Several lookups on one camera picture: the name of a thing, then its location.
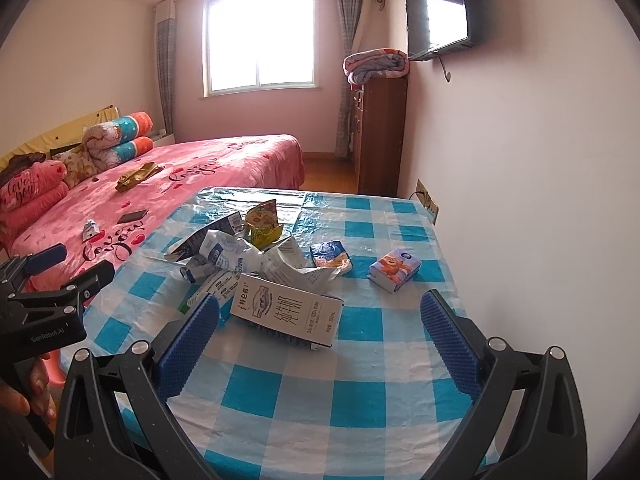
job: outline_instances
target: television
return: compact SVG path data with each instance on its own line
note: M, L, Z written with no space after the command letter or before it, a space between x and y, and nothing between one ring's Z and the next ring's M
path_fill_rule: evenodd
M478 40L477 0L406 0L408 55L425 61L473 47Z

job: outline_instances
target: window frame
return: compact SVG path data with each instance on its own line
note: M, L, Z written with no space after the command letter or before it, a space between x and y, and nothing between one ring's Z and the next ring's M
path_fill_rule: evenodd
M254 92L261 90L274 90L274 89L292 89L292 88L318 88L318 49L316 48L318 44L318 0L314 0L314 10L313 10L313 67L312 67L312 80L308 82L287 82L287 83L268 83L268 84L260 84L259 73L260 70L259 65L256 65L256 84L249 86L238 86L234 88L223 88L220 90L212 90L211 89L211 70L210 67L210 59L209 59L209 9L211 6L219 0L205 0L204 1L204 12L202 19L202 50L203 50L203 83L204 83L204 98L214 97L217 95L224 94L238 94L242 92Z

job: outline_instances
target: yellow headboard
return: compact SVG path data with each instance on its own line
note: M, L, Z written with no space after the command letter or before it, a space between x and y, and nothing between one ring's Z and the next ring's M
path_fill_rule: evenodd
M49 150L53 148L61 148L62 146L68 146L75 144L82 140L82 134L84 130L94 124L103 123L105 121L113 121L120 116L120 112L114 105L102 108L97 112L85 115L69 123L58 126L53 130L34 137L23 145L19 146L11 153L7 153L4 157L0 158L0 170L4 170L9 164L9 159L14 155L32 153L32 152L44 152L49 158Z

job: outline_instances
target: smartphone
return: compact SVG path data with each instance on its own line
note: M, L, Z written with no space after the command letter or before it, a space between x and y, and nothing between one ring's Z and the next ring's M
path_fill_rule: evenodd
M133 213L126 213L120 217L116 224L126 224L140 220L148 211L149 209L142 209L140 211L134 211Z

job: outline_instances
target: wooden cabinet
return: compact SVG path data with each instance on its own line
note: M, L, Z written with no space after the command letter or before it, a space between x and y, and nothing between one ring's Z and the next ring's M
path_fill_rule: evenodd
M371 78L351 92L353 165L358 194L396 196L404 137L407 78Z

